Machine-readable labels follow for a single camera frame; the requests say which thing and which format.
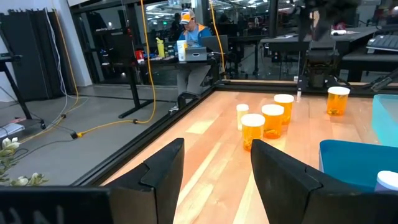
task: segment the black metal frame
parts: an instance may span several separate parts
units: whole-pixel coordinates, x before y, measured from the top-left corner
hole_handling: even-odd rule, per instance
[[[198,106],[203,100],[210,96],[214,91],[244,91],[256,93],[296,93],[296,83],[286,82],[242,82],[241,80],[224,80],[216,82],[207,89],[199,98],[193,99],[184,108],[174,114],[167,114],[160,120],[147,128],[136,138],[128,142],[114,154],[98,164],[83,177],[72,183],[72,185],[100,185],[123,165],[138,155],[149,144],[155,141],[161,134],[166,132],[177,121],[182,119],[187,113]],[[350,95],[356,97],[372,97],[375,94],[398,94],[398,86],[388,87],[377,93],[369,90],[353,90]],[[326,96],[326,90],[311,90],[303,92],[303,95],[323,95]]]

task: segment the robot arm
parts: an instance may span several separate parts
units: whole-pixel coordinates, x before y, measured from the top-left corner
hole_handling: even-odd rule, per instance
[[[312,37],[318,41],[348,9],[356,8],[360,0],[300,0],[295,4],[292,13],[298,17],[298,41],[303,41],[311,31],[313,21],[310,13],[314,11],[319,12],[319,21],[312,30]]]

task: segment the white wall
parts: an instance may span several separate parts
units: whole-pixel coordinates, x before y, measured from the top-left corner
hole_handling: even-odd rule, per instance
[[[0,12],[7,13],[9,9],[43,9],[45,7],[51,10],[53,5],[57,9],[60,18],[76,84],[78,86],[91,85],[90,74],[88,73],[67,0],[53,0],[53,4],[52,0],[0,0]],[[0,39],[0,53],[4,52],[7,52],[7,49],[4,42]],[[12,65],[9,64],[8,68],[12,76],[14,76]],[[5,74],[0,74],[0,86],[14,95]],[[0,90],[0,101],[12,101],[12,99]]]

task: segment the man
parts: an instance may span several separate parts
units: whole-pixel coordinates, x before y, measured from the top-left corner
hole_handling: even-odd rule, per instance
[[[171,41],[177,41],[178,37],[180,37],[181,31],[182,31],[182,27],[180,25],[180,19],[181,16],[179,13],[175,13],[174,14],[174,21],[172,23],[172,26],[170,28],[170,34],[171,34]]]
[[[192,9],[184,9],[181,13],[180,24],[183,24],[185,31],[183,31],[178,40],[187,40],[187,47],[202,47],[201,38],[211,36],[210,29],[205,27],[195,20],[195,13]],[[205,79],[210,65],[195,67],[193,64],[186,69],[180,69],[177,73],[177,89],[178,94],[183,92],[190,92],[195,94],[202,93],[200,86]]]

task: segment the red object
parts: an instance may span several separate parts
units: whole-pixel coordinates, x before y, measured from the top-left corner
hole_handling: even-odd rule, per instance
[[[137,58],[137,60],[144,59],[144,51],[136,50],[136,58]]]
[[[333,26],[334,30],[345,30],[346,29],[346,24],[344,22],[339,22],[336,25]]]

